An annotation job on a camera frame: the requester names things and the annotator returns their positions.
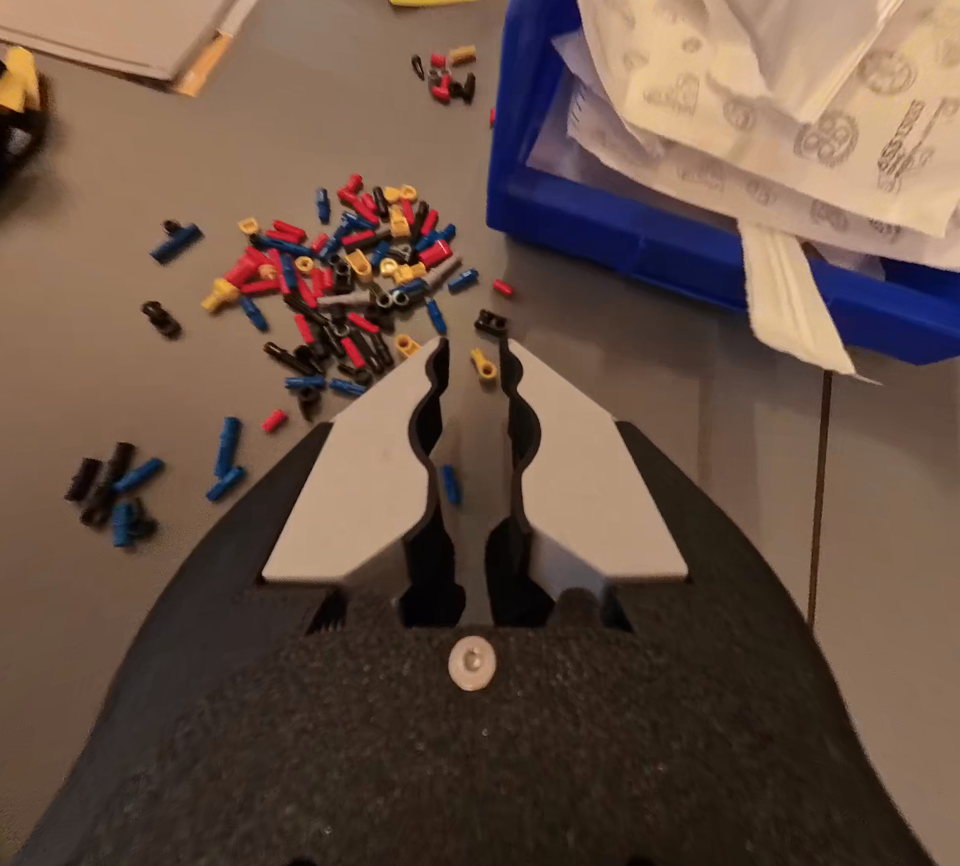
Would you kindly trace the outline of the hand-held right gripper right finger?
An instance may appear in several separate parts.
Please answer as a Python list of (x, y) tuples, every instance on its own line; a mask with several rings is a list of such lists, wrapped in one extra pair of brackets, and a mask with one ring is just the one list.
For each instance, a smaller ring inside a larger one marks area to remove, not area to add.
[(627, 423), (518, 341), (501, 341), (499, 359), (512, 470), (509, 512), (486, 541), (494, 623), (542, 626), (570, 590), (617, 619), (618, 587), (686, 582)]

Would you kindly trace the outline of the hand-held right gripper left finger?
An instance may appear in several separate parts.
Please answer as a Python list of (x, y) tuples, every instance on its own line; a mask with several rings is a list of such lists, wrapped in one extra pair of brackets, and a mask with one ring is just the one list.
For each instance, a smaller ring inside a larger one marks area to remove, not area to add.
[(330, 422), (261, 576), (373, 593), (408, 627), (452, 627), (466, 594), (430, 455), (443, 431), (450, 342), (437, 337)]

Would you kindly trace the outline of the pile of small coloured pins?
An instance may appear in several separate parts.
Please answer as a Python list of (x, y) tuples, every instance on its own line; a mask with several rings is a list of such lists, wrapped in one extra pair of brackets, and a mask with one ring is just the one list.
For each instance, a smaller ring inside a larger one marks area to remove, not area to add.
[(261, 301), (280, 304), (296, 341), (264, 342), (262, 350), (284, 371), (287, 402), (308, 423), (327, 396), (359, 398), (427, 344), (410, 332), (417, 317), (433, 339), (450, 339), (451, 304), (484, 287), (503, 301), (515, 291), (463, 257), (456, 224), (444, 223), (413, 186), (367, 189), (353, 175), (337, 200), (342, 212), (331, 224), (330, 194), (318, 189), (321, 230), (313, 236), (284, 221), (270, 228), (254, 217), (239, 221), (242, 251), (216, 278), (241, 296), (210, 315), (237, 310), (267, 336), (273, 327)]

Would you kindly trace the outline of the yellow toy brick car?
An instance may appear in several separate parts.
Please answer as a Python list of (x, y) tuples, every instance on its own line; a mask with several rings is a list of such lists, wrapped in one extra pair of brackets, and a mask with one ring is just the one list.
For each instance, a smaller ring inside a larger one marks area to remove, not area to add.
[(1, 190), (43, 149), (52, 121), (51, 90), (34, 55), (21, 46), (1, 63)]

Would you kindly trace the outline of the grey desk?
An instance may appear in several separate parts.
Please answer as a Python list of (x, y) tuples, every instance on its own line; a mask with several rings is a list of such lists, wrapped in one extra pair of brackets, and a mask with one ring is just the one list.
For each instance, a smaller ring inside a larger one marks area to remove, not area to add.
[[(893, 799), (958, 864), (958, 363), (859, 353), (870, 383), (760, 345), (746, 321), (486, 226), (503, 0), (395, 11), (386, 0), (261, 0), (196, 100), (39, 57), (51, 143), (2, 202), (2, 863), (89, 738), (152, 606), (231, 503), (210, 504), (224, 416), (247, 480), (309, 426), (240, 312), (201, 299), (238, 257), (237, 223), (316, 222), (349, 174), (412, 184), (458, 226), (488, 287), (447, 308), (451, 380), (437, 458), (464, 619), (490, 620), (483, 550), (507, 511), (505, 396), (468, 357), (483, 306), (528, 349), (635, 423), (730, 517), (816, 632)], [(474, 44), (472, 105), (437, 104), (410, 57)], [(165, 220), (204, 238), (166, 266)], [(141, 313), (160, 302), (182, 335)], [(132, 550), (63, 498), (119, 441), (159, 457), (158, 532)]]

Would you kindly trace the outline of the cluster of black blue pins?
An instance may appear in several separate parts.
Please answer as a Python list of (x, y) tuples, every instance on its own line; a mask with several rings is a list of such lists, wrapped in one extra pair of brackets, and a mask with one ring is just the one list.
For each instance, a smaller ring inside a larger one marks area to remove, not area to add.
[(137, 463), (137, 450), (134, 444), (119, 441), (105, 460), (82, 458), (63, 495), (78, 508), (83, 526), (108, 531), (111, 544), (119, 550), (138, 547), (160, 528), (142, 492), (162, 475), (166, 463), (159, 457)]

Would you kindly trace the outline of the blue storage bin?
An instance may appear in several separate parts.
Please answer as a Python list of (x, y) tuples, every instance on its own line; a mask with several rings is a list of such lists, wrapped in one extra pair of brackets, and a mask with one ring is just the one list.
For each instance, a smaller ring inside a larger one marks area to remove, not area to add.
[[(502, 34), (486, 223), (525, 243), (740, 314), (739, 236), (705, 213), (653, 205), (538, 171), (526, 159), (565, 70), (552, 40), (580, 25), (575, 0), (509, 0)], [(844, 344), (925, 366), (959, 355), (958, 275), (889, 261), (886, 281), (820, 259), (812, 275)]]

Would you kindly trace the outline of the long blue pin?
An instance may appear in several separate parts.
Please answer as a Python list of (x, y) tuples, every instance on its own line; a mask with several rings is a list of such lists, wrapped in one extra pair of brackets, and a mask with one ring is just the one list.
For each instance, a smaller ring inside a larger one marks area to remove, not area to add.
[(166, 266), (181, 256), (189, 248), (195, 246), (205, 237), (196, 224), (183, 225), (183, 229), (173, 237), (166, 239), (150, 251), (150, 258), (160, 265)]

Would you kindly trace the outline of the small red black pin cluster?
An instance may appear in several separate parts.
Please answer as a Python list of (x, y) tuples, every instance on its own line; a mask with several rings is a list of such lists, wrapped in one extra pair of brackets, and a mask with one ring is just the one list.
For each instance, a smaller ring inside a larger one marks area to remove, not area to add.
[(447, 51), (427, 55), (414, 54), (410, 66), (414, 76), (425, 84), (432, 101), (444, 106), (454, 102), (472, 105), (477, 80), (474, 67), (477, 47), (474, 44), (455, 46)]

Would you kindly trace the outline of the heap of white paper bags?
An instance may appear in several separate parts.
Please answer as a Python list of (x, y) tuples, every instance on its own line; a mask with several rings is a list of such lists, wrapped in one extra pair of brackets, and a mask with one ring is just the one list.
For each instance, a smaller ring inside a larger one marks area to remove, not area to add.
[(559, 127), (654, 207), (612, 259), (826, 372), (958, 359), (958, 0), (553, 1)]

